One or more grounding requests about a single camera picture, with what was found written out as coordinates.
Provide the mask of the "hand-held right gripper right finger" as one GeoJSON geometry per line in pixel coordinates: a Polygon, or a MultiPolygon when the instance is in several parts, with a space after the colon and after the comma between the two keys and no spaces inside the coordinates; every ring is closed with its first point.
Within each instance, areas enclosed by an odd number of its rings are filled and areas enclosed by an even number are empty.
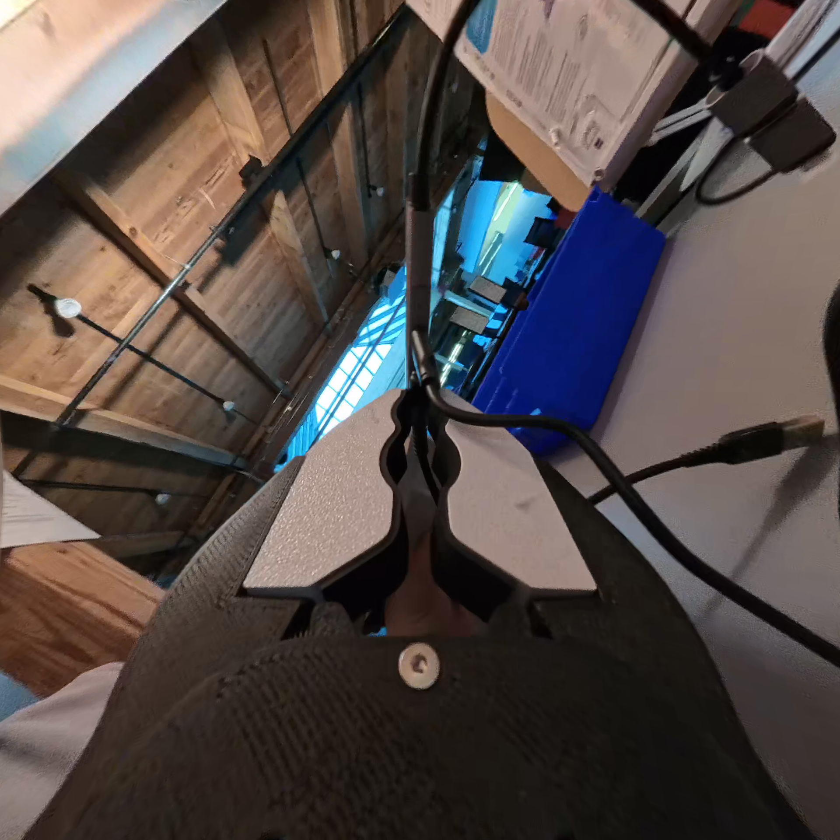
{"type": "Polygon", "coordinates": [[[508,603],[593,597],[597,584],[534,458],[507,429],[429,410],[440,485],[437,586],[479,620],[508,603]]]}

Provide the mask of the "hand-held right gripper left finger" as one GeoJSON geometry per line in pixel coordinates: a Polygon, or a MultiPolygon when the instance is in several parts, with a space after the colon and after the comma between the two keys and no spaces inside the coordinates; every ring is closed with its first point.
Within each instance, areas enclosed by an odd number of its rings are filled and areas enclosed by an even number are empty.
{"type": "Polygon", "coordinates": [[[412,407],[390,390],[310,448],[248,571],[251,596],[378,607],[403,582],[412,407]]]}

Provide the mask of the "blue plastic bin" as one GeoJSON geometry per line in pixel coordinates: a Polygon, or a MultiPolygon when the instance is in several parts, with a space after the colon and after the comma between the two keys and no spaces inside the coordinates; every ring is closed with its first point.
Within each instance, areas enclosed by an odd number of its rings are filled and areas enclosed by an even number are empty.
{"type": "Polygon", "coordinates": [[[665,249],[665,235],[593,188],[528,296],[472,405],[590,432],[665,249]]]}

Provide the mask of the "grey desk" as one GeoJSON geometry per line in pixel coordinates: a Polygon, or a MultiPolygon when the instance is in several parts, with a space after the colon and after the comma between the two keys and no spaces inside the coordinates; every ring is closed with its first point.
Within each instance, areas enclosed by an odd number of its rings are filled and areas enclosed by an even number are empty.
{"type": "MultiPolygon", "coordinates": [[[[823,321],[838,283],[838,144],[727,206],[687,198],[593,435],[627,474],[740,427],[821,417],[819,446],[639,487],[702,559],[838,644],[838,430],[823,321]]],[[[838,838],[838,669],[722,600],[618,499],[600,506],[704,637],[762,761],[838,838]]]]}

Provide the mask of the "person's left hand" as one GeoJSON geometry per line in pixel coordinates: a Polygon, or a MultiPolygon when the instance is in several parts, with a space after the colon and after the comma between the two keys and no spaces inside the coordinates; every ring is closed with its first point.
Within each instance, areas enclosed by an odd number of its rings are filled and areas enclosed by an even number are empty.
{"type": "Polygon", "coordinates": [[[385,602],[386,633],[394,637],[471,637],[487,626],[453,601],[432,572],[432,534],[423,533],[408,555],[406,577],[385,602]]]}

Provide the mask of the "wooden beam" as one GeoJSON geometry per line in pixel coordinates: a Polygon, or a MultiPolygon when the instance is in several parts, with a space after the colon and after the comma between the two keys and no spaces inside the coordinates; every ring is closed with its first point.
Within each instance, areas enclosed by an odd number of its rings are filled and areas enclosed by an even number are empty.
{"type": "Polygon", "coordinates": [[[123,663],[165,598],[88,542],[2,550],[2,671],[43,699],[123,663]]]}

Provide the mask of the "paper notice on beam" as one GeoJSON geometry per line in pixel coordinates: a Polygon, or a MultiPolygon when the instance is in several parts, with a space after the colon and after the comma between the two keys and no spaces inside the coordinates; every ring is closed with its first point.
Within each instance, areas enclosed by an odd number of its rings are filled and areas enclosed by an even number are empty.
{"type": "Polygon", "coordinates": [[[3,471],[1,547],[76,542],[100,535],[3,471]]]}

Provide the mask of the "printed instruction sheet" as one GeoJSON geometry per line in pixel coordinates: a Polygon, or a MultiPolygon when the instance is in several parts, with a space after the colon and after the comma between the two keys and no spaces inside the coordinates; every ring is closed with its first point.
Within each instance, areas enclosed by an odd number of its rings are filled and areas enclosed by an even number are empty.
{"type": "Polygon", "coordinates": [[[678,41],[636,2],[478,2],[454,55],[574,177],[593,186],[653,97],[678,41]]]}

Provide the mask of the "grey adapter hub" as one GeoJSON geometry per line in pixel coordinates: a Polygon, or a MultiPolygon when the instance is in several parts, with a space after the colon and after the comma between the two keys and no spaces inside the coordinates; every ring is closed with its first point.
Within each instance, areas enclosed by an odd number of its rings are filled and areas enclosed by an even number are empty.
{"type": "Polygon", "coordinates": [[[811,163],[829,151],[837,140],[837,133],[828,121],[763,52],[751,54],[738,70],[721,81],[723,87],[713,88],[706,105],[710,115],[730,131],[731,138],[696,184],[695,198],[699,205],[719,207],[732,203],[775,176],[811,163]],[[709,180],[737,144],[748,145],[768,170],[732,192],[708,194],[709,180]]]}

